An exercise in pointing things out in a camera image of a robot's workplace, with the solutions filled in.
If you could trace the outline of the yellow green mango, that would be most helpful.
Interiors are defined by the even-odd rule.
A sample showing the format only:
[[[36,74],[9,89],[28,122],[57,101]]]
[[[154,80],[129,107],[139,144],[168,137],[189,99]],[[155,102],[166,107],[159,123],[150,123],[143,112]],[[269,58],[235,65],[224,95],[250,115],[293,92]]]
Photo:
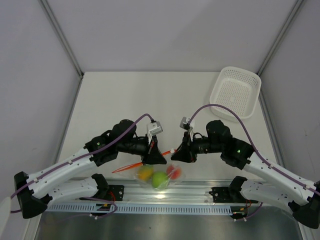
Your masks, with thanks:
[[[137,171],[137,178],[141,181],[147,182],[153,175],[154,168],[151,165],[143,165]]]

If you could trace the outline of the clear orange-zipper zip bag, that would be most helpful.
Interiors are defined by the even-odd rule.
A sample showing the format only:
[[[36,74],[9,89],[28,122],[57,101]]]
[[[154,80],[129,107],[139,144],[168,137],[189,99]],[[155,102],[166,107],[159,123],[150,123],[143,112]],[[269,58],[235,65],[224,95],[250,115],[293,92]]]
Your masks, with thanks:
[[[147,165],[137,162],[122,166],[112,173],[125,178],[133,178],[141,187],[152,188],[156,191],[163,191],[182,182],[185,178],[182,168],[170,162],[165,165]]]

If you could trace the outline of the red yellow peach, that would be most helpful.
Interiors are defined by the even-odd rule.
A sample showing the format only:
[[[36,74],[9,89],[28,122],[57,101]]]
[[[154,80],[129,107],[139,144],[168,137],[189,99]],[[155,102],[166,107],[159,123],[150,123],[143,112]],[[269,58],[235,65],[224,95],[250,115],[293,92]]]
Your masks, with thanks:
[[[181,176],[182,170],[181,170],[181,168],[179,166],[169,165],[166,168],[166,174],[169,177],[169,179],[176,180]]]

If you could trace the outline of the green apple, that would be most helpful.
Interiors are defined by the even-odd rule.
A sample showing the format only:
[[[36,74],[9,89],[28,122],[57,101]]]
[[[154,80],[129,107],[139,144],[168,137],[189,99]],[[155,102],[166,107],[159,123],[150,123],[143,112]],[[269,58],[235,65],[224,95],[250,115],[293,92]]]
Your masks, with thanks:
[[[167,187],[169,178],[163,171],[156,171],[152,175],[151,185],[154,189],[164,189]]]

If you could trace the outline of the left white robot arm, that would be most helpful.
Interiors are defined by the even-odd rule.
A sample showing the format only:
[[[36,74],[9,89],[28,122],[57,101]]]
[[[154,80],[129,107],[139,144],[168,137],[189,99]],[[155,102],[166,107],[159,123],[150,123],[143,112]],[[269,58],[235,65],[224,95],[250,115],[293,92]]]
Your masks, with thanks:
[[[136,123],[121,120],[64,161],[35,173],[18,172],[14,176],[13,195],[17,197],[22,217],[34,218],[53,204],[68,200],[105,199],[109,185],[102,174],[95,173],[76,182],[70,179],[115,160],[119,153],[140,156],[144,165],[165,165],[167,161],[158,148],[157,139],[157,134],[163,131],[161,124],[152,120],[146,129],[146,135],[137,136]]]

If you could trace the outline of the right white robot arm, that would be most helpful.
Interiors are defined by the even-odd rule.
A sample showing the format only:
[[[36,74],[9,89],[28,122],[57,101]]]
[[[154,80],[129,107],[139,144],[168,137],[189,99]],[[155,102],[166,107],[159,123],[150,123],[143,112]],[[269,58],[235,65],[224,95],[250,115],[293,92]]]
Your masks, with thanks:
[[[191,136],[186,129],[182,142],[171,160],[194,163],[199,154],[219,153],[229,166],[251,173],[271,186],[264,186],[236,176],[228,187],[228,196],[234,202],[254,200],[280,208],[302,225],[311,229],[320,226],[320,184],[268,161],[253,145],[232,136],[230,129],[220,120],[210,121],[206,136]]]

